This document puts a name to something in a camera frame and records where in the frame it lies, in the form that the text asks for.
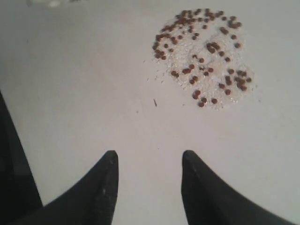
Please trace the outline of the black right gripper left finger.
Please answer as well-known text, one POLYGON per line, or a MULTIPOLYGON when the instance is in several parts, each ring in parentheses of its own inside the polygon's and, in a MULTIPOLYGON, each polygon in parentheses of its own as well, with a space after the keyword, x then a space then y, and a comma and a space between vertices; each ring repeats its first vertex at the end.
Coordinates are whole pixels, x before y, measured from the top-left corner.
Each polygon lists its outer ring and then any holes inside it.
POLYGON ((75 185, 46 205, 37 225, 110 225, 118 196, 119 160, 107 151, 75 185))

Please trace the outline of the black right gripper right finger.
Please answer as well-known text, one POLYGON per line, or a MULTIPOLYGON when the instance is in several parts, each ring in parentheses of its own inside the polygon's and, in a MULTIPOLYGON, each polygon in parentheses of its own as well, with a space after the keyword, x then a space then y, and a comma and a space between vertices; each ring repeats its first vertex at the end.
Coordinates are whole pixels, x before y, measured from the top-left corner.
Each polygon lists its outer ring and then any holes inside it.
POLYGON ((192 150, 182 155, 182 201, 190 225, 289 225, 247 199, 192 150))

